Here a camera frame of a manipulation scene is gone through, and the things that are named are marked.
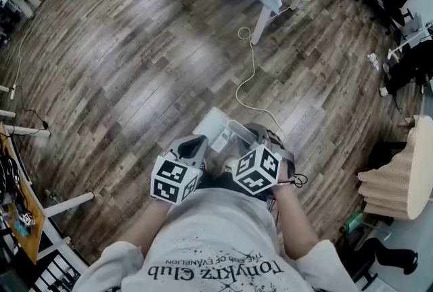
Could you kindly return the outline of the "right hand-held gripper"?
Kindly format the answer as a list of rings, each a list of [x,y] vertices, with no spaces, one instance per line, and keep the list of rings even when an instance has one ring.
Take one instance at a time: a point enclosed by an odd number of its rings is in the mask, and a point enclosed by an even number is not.
[[[288,167],[288,178],[294,175],[294,156],[278,145],[269,149],[268,130],[261,124],[247,123],[244,125],[260,144],[250,150],[250,144],[237,138],[240,159],[237,161],[233,180],[251,195],[257,195],[278,183],[281,163]]]

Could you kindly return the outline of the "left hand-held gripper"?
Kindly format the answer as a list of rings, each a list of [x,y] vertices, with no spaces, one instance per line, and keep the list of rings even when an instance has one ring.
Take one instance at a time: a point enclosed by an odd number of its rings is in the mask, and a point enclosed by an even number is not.
[[[197,187],[207,146],[205,135],[175,139],[170,151],[156,159],[151,174],[151,197],[180,205]]]

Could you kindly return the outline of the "person's right forearm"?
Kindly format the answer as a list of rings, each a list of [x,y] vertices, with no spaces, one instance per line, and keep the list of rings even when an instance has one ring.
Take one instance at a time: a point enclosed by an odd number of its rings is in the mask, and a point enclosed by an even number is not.
[[[285,251],[290,259],[298,260],[318,244],[319,238],[292,185],[276,185],[272,190],[279,211]]]

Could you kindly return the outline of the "person's left forearm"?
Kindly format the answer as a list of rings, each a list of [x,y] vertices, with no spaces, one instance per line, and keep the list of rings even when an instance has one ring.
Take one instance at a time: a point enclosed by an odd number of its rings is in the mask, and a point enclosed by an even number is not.
[[[162,228],[170,208],[170,203],[152,200],[139,219],[120,236],[119,241],[140,248],[145,257]]]

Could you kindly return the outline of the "person's right hand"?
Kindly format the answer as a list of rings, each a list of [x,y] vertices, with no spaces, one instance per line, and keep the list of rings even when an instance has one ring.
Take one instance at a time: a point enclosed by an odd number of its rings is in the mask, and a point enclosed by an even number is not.
[[[271,144],[278,146],[280,149],[285,149],[283,143],[280,141],[279,137],[274,132],[267,130],[267,134]]]

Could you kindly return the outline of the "person's right white shoe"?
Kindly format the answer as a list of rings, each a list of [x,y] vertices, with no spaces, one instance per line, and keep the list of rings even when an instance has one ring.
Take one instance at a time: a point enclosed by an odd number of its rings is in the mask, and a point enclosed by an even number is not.
[[[236,170],[236,166],[237,166],[237,161],[238,159],[236,157],[233,156],[229,156],[222,165],[222,169],[221,169],[221,173],[222,174],[229,174],[232,175],[235,170]]]

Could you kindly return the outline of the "person's black trousers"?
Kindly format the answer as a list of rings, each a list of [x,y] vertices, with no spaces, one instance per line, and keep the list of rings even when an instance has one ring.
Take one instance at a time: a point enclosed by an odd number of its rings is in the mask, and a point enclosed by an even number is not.
[[[242,193],[246,196],[253,197],[261,201],[274,199],[271,191],[263,191],[252,195],[233,180],[232,174],[230,172],[223,172],[219,176],[214,176],[210,172],[205,171],[203,172],[203,175],[201,176],[196,189],[226,189]]]

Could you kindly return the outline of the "person's white printed shirt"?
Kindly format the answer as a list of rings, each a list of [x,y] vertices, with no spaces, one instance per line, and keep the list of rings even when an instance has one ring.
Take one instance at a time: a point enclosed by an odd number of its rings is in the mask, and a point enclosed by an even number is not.
[[[144,257],[117,241],[73,292],[359,292],[328,240],[293,260],[263,201],[200,189],[170,208]]]

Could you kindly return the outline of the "green box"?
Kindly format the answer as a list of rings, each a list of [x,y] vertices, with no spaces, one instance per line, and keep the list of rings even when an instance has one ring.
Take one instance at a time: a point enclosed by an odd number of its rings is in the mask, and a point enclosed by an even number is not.
[[[354,230],[356,230],[363,223],[363,214],[360,212],[354,213],[345,224],[345,231],[347,234],[350,234]]]

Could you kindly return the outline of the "white table leg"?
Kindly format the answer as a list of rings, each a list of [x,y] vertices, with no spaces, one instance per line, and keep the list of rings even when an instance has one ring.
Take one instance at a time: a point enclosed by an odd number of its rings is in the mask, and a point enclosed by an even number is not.
[[[5,131],[8,135],[50,137],[51,132],[40,128],[24,128],[19,126],[5,125]]]

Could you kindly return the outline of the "round cream table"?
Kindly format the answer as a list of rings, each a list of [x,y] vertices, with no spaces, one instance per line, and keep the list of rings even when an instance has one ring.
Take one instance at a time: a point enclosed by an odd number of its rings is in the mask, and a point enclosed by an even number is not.
[[[407,212],[410,220],[424,210],[433,192],[433,119],[416,115],[407,143],[413,147]]]

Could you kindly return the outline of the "wooden desk with white legs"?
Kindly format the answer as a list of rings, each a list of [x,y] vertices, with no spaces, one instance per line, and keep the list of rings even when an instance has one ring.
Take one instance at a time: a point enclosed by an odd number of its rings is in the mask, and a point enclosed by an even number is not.
[[[12,126],[4,125],[0,122],[2,149],[8,150],[11,157],[14,158],[18,165],[21,188],[28,201],[28,209],[35,216],[36,224],[31,229],[30,234],[23,237],[15,228],[12,220],[9,220],[7,223],[12,226],[12,232],[15,238],[34,264],[55,250],[58,250],[60,253],[64,254],[64,256],[73,256],[74,253],[69,247],[70,237],[61,238],[58,231],[50,222],[50,218],[93,199],[94,194],[92,192],[84,193],[47,208],[44,207],[32,189],[32,182],[27,179],[25,169],[20,164],[20,155],[14,147],[12,133]]]

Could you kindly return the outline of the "black and white metal rack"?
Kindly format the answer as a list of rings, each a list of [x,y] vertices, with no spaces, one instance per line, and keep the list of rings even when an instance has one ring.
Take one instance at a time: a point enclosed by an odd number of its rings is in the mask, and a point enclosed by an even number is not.
[[[42,250],[32,261],[21,244],[16,245],[16,268],[24,285],[32,292],[72,292],[77,280],[87,268],[71,248],[69,237],[52,243],[42,238]]]

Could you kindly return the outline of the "small blue item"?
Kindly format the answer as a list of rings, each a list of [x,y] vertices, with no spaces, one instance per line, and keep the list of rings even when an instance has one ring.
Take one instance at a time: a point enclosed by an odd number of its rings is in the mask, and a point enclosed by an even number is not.
[[[14,226],[21,237],[27,237],[29,235],[28,227],[21,220],[16,220]]]

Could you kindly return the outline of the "white desk frame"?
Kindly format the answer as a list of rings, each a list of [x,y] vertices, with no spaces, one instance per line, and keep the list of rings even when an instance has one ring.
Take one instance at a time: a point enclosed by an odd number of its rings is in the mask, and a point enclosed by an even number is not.
[[[387,60],[391,60],[394,58],[396,61],[399,59],[399,55],[403,52],[403,49],[406,45],[411,46],[416,41],[420,42],[423,39],[427,39],[433,36],[433,21],[428,22],[423,28],[419,28],[416,32],[408,36],[404,39],[402,43],[400,43],[394,49],[389,49],[387,53]]]

